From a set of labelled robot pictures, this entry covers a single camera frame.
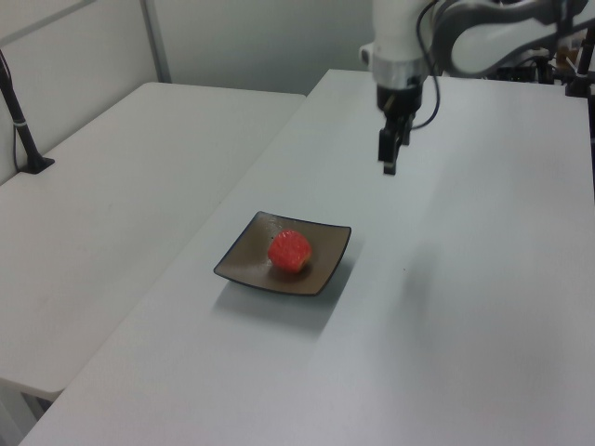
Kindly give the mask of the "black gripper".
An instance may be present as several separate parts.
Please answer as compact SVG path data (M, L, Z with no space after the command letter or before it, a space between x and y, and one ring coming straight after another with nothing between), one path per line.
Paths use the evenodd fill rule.
M414 115L422 103L423 85L405 89L390 89L377 85L377 108L388 119L378 134L378 160L383 173L394 176L401 145L408 146Z

